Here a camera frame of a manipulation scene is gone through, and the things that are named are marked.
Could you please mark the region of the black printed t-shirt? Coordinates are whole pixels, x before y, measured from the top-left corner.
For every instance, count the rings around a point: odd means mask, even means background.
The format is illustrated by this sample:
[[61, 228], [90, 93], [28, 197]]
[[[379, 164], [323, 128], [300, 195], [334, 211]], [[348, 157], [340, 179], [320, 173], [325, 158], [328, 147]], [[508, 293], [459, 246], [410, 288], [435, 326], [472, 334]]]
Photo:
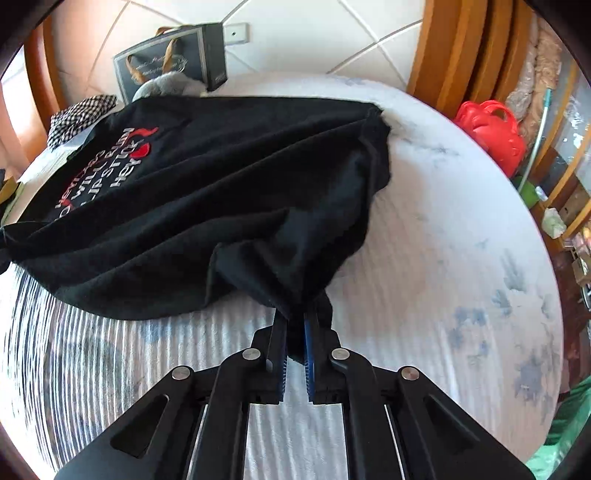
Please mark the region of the black printed t-shirt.
[[293, 323], [331, 317], [325, 288], [358, 251], [390, 181], [370, 103], [149, 97], [99, 121], [1, 230], [1, 263], [118, 320], [204, 309], [242, 291]]

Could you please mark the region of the red plastic handbag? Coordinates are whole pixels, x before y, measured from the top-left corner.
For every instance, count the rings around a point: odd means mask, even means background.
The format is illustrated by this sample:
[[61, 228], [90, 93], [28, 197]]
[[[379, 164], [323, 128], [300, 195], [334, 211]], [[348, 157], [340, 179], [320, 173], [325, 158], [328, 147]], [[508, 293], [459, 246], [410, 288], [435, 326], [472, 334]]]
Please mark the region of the red plastic handbag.
[[519, 124], [503, 103], [487, 100], [464, 102], [454, 123], [467, 133], [511, 178], [526, 153], [526, 144], [519, 134]]

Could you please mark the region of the grey plush rabbit toy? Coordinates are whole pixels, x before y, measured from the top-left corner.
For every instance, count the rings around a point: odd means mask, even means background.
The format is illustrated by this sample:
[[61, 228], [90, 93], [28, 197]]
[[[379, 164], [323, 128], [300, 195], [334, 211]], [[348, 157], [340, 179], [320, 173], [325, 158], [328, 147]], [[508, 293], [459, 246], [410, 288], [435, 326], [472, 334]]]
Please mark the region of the grey plush rabbit toy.
[[181, 72], [168, 72], [142, 84], [134, 96], [133, 101], [147, 97], [161, 96], [190, 96], [204, 97], [207, 95], [204, 83], [191, 79]]

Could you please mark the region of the black white checkered cloth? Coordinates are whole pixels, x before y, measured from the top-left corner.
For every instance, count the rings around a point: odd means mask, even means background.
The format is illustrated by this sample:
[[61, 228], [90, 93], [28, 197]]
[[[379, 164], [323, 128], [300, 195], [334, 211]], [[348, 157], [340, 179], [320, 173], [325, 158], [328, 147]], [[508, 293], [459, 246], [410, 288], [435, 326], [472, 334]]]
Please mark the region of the black white checkered cloth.
[[95, 95], [50, 117], [47, 148], [55, 150], [100, 120], [117, 105], [115, 95]]

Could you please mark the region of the dark green gift bag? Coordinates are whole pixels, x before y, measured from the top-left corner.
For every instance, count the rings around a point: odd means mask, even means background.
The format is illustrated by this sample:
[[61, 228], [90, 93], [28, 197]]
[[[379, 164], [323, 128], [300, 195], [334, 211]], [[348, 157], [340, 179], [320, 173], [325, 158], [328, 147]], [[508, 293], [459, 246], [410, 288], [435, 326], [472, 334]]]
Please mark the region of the dark green gift bag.
[[149, 81], [179, 73], [208, 92], [228, 80], [222, 25], [206, 23], [162, 28], [157, 34], [113, 57], [122, 101], [128, 104]]

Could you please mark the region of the white wall socket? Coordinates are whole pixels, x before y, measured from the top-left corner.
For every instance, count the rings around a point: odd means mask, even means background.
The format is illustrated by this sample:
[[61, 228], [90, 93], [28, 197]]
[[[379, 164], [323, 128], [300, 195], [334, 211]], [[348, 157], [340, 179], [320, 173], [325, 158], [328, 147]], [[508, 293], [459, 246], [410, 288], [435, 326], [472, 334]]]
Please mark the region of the white wall socket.
[[249, 42], [249, 24], [224, 24], [223, 39], [226, 46], [246, 44]]

